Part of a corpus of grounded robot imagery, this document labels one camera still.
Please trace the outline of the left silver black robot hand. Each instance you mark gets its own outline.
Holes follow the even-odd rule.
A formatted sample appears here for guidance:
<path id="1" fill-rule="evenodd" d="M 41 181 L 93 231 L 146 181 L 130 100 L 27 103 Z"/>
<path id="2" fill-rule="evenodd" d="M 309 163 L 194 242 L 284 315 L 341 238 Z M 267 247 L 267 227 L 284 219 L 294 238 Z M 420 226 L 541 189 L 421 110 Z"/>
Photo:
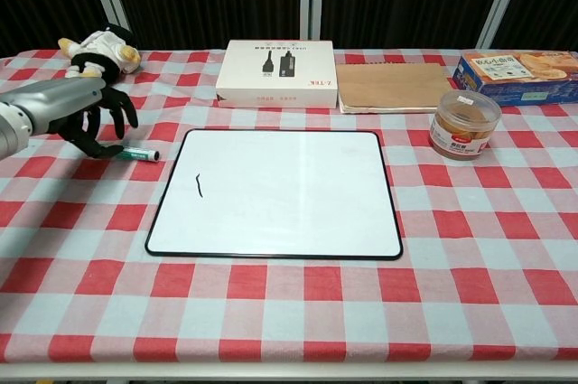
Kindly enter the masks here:
<path id="1" fill-rule="evenodd" d="M 101 78 L 44 80 L 4 92 L 1 158 L 23 151 L 32 136 L 42 135 L 58 135 L 91 158 L 114 157 L 123 146 L 104 146 L 97 141 L 102 109 L 112 117 L 117 138 L 124 137 L 125 125 L 138 127 L 130 97 Z"/>

